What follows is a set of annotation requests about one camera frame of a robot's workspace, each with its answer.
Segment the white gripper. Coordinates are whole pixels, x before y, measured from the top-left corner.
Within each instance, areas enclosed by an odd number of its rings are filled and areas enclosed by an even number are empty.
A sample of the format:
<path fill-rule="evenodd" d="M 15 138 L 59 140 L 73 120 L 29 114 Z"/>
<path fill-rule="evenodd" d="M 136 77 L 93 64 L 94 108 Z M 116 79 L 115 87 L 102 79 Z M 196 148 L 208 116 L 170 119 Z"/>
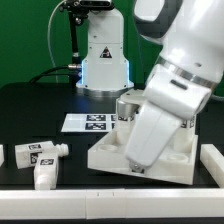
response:
<path fill-rule="evenodd" d="M 146 101 L 128 139 L 125 157 L 133 172 L 144 174 L 181 126 L 182 120 Z"/>

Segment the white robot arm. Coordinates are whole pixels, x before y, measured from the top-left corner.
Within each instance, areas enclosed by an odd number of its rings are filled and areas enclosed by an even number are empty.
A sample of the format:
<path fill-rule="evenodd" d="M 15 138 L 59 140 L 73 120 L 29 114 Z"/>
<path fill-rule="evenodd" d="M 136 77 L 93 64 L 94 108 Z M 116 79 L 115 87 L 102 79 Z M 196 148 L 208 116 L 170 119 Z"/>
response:
<path fill-rule="evenodd" d="M 92 169 L 147 172 L 224 75 L 224 0 L 135 0 L 133 17 L 162 50 L 145 88 L 117 99 L 114 129 L 88 151 Z"/>

